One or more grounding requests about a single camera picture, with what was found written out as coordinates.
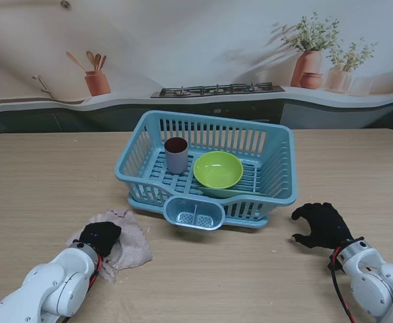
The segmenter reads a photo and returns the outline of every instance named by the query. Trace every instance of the green bowl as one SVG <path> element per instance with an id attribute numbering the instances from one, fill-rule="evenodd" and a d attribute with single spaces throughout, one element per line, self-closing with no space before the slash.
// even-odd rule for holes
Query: green bowl
<path id="1" fill-rule="evenodd" d="M 196 160 L 194 176 L 206 187 L 228 188 L 237 184 L 243 176 L 243 165 L 231 153 L 212 151 Z"/>

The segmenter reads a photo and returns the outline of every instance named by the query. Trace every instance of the kitchen backdrop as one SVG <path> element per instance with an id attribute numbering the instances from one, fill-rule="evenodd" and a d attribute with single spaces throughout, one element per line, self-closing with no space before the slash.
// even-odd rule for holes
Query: kitchen backdrop
<path id="1" fill-rule="evenodd" d="M 393 113 L 393 1 L 0 0 L 0 133 L 155 108 L 369 127 Z"/>

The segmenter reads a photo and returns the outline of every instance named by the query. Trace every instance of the table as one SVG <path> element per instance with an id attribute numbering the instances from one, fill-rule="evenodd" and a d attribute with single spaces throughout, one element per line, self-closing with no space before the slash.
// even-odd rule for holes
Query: table
<path id="1" fill-rule="evenodd" d="M 106 209 L 128 208 L 113 174 L 130 133 L 0 135 L 0 299 Z M 330 201 L 352 234 L 393 262 L 393 131 L 294 131 L 299 198 L 259 231 L 189 233 L 138 212 L 153 260 L 99 279 L 72 323 L 348 322 L 326 268 L 329 250 L 290 242 L 309 233 L 291 212 Z M 358 322 L 371 322 L 338 274 Z"/>

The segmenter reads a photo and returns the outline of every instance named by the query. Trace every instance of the wooden spoon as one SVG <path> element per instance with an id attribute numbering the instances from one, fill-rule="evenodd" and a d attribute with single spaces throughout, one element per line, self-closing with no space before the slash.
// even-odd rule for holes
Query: wooden spoon
<path id="1" fill-rule="evenodd" d="M 101 54 L 96 54 L 96 56 L 95 56 L 95 71 L 98 70 L 98 67 L 100 66 L 100 61 L 101 61 Z"/>
<path id="2" fill-rule="evenodd" d="M 92 63 L 92 65 L 94 66 L 94 69 L 95 69 L 95 67 L 96 67 L 96 65 L 95 65 L 95 56 L 90 51 L 86 52 L 86 56 L 89 59 L 89 61 Z"/>
<path id="3" fill-rule="evenodd" d="M 79 65 L 82 69 L 84 69 L 87 72 L 87 69 L 84 68 L 83 64 L 80 63 L 78 59 L 74 57 L 70 52 L 67 52 L 67 56 L 77 65 Z"/>
<path id="4" fill-rule="evenodd" d="M 107 55 L 104 55 L 104 57 L 102 57 L 102 62 L 101 62 L 100 69 L 104 66 L 104 63 L 105 63 L 106 59 L 107 59 Z"/>

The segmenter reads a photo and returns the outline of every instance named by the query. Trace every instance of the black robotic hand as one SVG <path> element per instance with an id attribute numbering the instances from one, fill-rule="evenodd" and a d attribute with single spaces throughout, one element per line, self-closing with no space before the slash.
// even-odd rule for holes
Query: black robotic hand
<path id="1" fill-rule="evenodd" d="M 345 240 L 353 239 L 343 218 L 330 203 L 307 203 L 292 213 L 292 220 L 299 217 L 307 220 L 312 232 L 309 236 L 294 234 L 292 238 L 308 248 L 335 249 Z"/>
<path id="2" fill-rule="evenodd" d="M 88 244 L 102 257 L 107 257 L 121 233 L 122 228 L 113 222 L 90 223 L 77 241 Z"/>

